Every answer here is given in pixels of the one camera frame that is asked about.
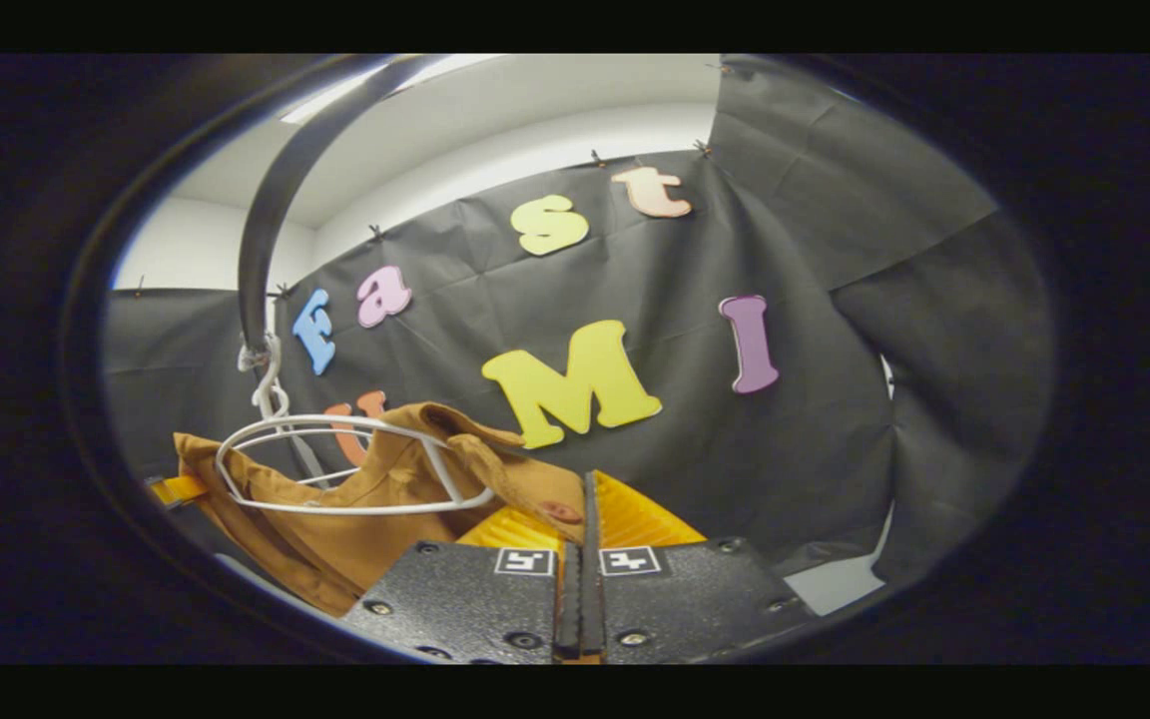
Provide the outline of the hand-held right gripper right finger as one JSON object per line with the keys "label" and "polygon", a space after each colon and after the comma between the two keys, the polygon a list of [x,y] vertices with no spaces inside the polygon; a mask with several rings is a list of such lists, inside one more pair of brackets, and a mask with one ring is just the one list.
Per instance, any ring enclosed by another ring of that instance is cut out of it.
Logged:
{"label": "hand-held right gripper right finger", "polygon": [[818,615],[747,538],[706,538],[599,471],[584,479],[583,652],[604,664],[726,663]]}

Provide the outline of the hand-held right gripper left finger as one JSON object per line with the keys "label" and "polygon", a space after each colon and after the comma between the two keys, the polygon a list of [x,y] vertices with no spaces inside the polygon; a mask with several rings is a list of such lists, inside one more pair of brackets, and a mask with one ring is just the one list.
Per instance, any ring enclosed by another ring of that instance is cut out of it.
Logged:
{"label": "hand-held right gripper left finger", "polygon": [[343,617],[352,632],[462,664],[558,664],[580,649],[578,543],[519,508],[421,540]]}

